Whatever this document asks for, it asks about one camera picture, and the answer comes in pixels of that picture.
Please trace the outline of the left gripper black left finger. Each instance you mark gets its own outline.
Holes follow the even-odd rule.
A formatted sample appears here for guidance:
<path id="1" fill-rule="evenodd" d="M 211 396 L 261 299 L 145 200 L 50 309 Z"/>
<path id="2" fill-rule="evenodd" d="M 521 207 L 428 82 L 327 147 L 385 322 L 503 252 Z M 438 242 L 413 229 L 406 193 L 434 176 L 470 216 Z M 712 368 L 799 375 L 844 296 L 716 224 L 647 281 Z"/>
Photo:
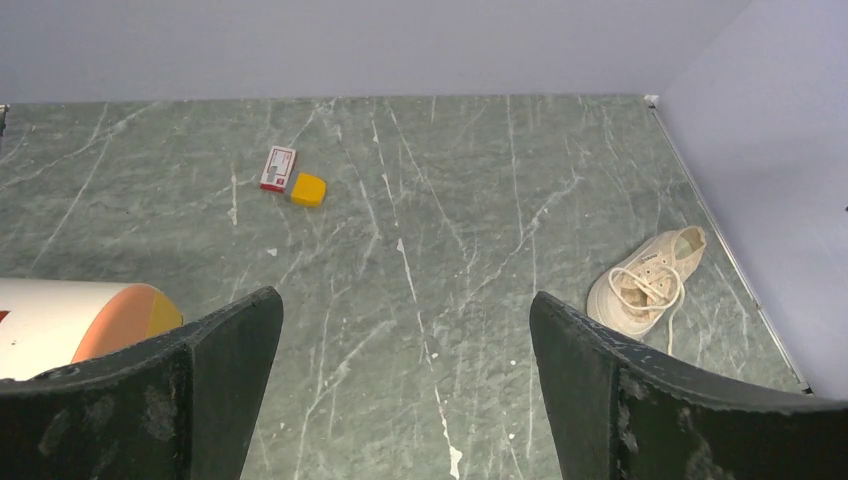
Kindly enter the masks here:
<path id="1" fill-rule="evenodd" d="M 116 352 L 1 383 L 5 479 L 237 479 L 284 320 L 266 286 Z"/>

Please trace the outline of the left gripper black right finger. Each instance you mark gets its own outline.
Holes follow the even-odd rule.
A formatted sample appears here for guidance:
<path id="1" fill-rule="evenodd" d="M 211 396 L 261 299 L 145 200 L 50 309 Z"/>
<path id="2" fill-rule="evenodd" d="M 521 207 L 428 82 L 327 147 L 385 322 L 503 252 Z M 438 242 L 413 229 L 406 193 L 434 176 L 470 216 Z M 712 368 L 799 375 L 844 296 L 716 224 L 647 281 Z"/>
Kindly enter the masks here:
<path id="1" fill-rule="evenodd" d="M 847 405 L 711 373 L 540 292 L 529 326 L 566 479 L 843 479 Z"/>

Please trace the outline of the beige canvas sneaker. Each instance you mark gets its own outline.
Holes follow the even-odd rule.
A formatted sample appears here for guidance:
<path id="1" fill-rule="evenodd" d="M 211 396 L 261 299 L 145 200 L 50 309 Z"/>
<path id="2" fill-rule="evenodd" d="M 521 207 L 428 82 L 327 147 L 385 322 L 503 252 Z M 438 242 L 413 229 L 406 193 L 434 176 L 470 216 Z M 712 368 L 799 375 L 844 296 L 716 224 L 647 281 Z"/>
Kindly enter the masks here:
<path id="1" fill-rule="evenodd" d="M 663 232 L 646 240 L 591 287 L 589 318 L 641 340 L 662 317 L 673 319 L 686 297 L 685 281 L 707 246 L 698 226 Z"/>

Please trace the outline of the white shoelace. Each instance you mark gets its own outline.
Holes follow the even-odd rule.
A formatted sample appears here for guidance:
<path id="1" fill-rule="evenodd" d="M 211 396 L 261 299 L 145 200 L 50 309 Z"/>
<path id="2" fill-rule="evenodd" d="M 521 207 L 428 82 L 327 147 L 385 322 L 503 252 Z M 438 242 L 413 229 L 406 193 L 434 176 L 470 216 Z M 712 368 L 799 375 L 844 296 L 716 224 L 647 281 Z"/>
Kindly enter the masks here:
<path id="1" fill-rule="evenodd" d="M 639 327 L 636 331 L 628 333 L 628 336 L 641 340 L 662 317 L 665 317 L 667 320 L 666 353 L 674 356 L 674 319 L 685 302 L 686 288 L 684 280 L 674 268 L 660 265 L 658 270 L 664 276 L 659 281 L 651 283 L 646 277 L 647 273 L 639 275 L 624 267 L 613 267 L 607 275 L 607 283 L 626 311 L 637 314 L 649 312 L 649 316 L 654 315 L 647 327 Z M 646 297 L 645 304 L 630 302 L 622 293 L 622 289 L 638 290 Z"/>

